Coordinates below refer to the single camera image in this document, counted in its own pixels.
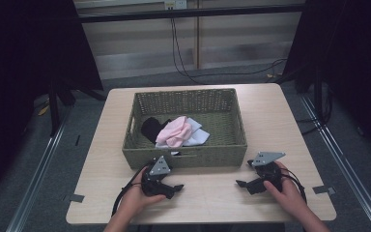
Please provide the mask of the person's left hand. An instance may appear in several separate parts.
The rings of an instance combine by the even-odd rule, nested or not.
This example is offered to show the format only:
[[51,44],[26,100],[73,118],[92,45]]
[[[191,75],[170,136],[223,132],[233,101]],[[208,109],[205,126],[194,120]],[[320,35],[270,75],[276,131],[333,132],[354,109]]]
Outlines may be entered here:
[[146,196],[141,187],[141,176],[137,176],[124,194],[115,214],[120,220],[131,221],[145,208],[165,199],[164,195]]

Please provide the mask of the metal floor rail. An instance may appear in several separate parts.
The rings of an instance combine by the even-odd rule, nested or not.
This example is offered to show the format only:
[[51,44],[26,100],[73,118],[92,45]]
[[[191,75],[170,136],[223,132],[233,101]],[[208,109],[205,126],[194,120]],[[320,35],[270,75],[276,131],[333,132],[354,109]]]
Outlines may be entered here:
[[363,185],[362,181],[356,174],[355,170],[352,168],[351,164],[345,157],[342,149],[340,148],[338,142],[330,132],[328,126],[320,121],[317,116],[316,106],[313,104],[310,98],[307,96],[301,96],[301,101],[306,109],[308,115],[310,116],[310,121],[316,127],[318,133],[323,138],[325,144],[327,145],[329,152],[333,156],[335,162],[337,163],[339,169],[341,170],[344,178],[347,180],[352,192],[357,198],[358,203],[363,209],[364,213],[367,215],[371,222],[371,195]]
[[61,118],[61,122],[60,125],[58,126],[58,129],[54,132],[53,135],[50,136],[50,139],[43,152],[43,156],[40,160],[40,163],[32,177],[32,180],[27,190],[25,191],[22,197],[20,204],[16,208],[14,216],[12,217],[10,224],[6,229],[6,232],[22,232],[24,225],[27,221],[27,218],[29,217],[29,214],[37,199],[47,169],[58,148],[58,144],[62,139],[65,130],[65,124],[70,117],[70,113],[71,108],[67,107],[65,110],[65,115]]

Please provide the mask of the pink cloth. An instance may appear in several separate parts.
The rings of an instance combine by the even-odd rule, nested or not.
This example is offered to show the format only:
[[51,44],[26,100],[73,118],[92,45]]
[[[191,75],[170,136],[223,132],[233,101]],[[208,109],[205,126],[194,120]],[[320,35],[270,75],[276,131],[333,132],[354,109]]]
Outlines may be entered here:
[[156,143],[170,148],[181,147],[192,135],[192,125],[186,116],[181,116],[169,122],[157,135]]

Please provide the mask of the black horizontal bar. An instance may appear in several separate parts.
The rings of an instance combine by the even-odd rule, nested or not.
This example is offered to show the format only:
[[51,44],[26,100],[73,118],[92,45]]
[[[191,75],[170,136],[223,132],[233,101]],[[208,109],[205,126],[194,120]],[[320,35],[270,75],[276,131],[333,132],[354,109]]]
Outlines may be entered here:
[[304,9],[305,9],[304,4],[289,4],[289,5],[267,5],[235,8],[164,10],[124,14],[86,14],[86,15],[83,14],[78,17],[78,21],[80,23],[98,23],[98,22],[134,21],[165,18],[185,18],[198,16],[281,14],[302,12]]

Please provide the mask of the black curtain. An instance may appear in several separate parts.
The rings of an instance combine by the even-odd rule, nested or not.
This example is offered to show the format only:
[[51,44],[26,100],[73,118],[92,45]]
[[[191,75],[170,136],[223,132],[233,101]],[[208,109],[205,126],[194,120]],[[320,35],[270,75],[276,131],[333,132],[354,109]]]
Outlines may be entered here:
[[0,178],[13,160],[34,100],[100,90],[100,75],[73,0],[0,0]]
[[371,0],[305,0],[283,73],[318,74],[371,139]]

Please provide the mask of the black metal stand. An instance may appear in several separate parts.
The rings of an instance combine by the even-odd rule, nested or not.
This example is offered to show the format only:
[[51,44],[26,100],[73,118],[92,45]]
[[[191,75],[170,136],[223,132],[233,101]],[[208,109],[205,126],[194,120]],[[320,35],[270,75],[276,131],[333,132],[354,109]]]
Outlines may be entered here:
[[330,119],[332,103],[330,92],[324,93],[323,76],[319,66],[315,67],[313,91],[315,118],[319,122],[318,128],[321,128]]
[[58,101],[61,101],[63,105],[66,106],[75,104],[75,97],[71,92],[72,90],[78,90],[98,101],[106,100],[106,96],[101,95],[90,89],[89,87],[73,81],[72,79],[52,78],[48,87],[49,108],[51,116],[51,136],[54,136],[61,127]]

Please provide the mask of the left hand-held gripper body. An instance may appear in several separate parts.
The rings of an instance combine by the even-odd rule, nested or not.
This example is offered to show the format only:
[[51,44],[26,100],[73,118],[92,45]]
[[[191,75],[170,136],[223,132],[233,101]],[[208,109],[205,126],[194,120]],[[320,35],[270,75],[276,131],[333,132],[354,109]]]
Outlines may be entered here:
[[142,174],[141,187],[146,196],[164,195],[165,191],[173,191],[162,180],[171,172],[164,156],[154,158]]

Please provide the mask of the black cloth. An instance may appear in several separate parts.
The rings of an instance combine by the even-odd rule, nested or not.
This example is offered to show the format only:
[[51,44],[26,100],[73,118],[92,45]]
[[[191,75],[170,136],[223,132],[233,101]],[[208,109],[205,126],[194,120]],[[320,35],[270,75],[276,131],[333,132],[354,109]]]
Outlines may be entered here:
[[142,124],[141,133],[153,144],[156,144],[157,136],[170,122],[171,120],[168,119],[161,123],[155,117],[150,117]]

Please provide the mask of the person's right hand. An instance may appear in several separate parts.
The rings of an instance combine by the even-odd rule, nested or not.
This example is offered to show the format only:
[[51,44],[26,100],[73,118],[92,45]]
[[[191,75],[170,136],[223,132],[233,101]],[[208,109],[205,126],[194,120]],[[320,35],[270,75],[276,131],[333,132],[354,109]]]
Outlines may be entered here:
[[269,181],[264,182],[264,187],[288,214],[296,219],[306,215],[308,207],[302,199],[296,184],[286,177],[281,179],[281,184],[282,191],[279,191]]

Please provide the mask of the green woven basket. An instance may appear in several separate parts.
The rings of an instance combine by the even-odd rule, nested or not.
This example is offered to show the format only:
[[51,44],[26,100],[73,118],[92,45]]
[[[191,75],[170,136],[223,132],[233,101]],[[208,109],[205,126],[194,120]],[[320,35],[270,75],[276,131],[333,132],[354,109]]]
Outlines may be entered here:
[[[149,118],[164,124],[187,116],[210,136],[201,145],[157,148],[141,128]],[[140,92],[134,95],[123,154],[132,169],[160,156],[174,168],[239,166],[247,149],[234,89]]]

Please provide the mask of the wall power outlet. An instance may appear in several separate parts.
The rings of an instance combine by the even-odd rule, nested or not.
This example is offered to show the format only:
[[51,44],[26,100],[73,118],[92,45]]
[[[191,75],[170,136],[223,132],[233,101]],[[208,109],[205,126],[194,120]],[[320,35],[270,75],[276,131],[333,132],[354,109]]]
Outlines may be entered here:
[[186,0],[165,0],[164,8],[166,10],[186,10],[187,1]]

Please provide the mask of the white cloth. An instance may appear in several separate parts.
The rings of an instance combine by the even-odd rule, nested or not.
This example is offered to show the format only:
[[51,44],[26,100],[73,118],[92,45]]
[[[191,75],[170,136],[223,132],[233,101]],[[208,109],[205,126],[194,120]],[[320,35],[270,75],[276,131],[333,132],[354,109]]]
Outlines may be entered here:
[[[202,125],[189,117],[187,117],[186,121],[192,125],[192,135],[190,139],[185,141],[181,147],[183,146],[193,147],[203,145],[204,143],[206,143],[210,137],[210,134],[202,129]],[[155,147],[158,149],[170,149],[170,147],[168,147],[167,145],[159,145],[157,143]]]

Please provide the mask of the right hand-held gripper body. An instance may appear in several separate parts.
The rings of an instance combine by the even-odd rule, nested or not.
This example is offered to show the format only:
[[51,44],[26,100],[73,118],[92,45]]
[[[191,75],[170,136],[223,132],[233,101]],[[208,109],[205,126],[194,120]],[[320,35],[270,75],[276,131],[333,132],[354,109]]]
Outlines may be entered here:
[[253,167],[258,175],[257,181],[271,182],[279,191],[282,191],[280,167],[276,160],[285,156],[283,152],[259,152],[255,159],[249,159],[247,163]]

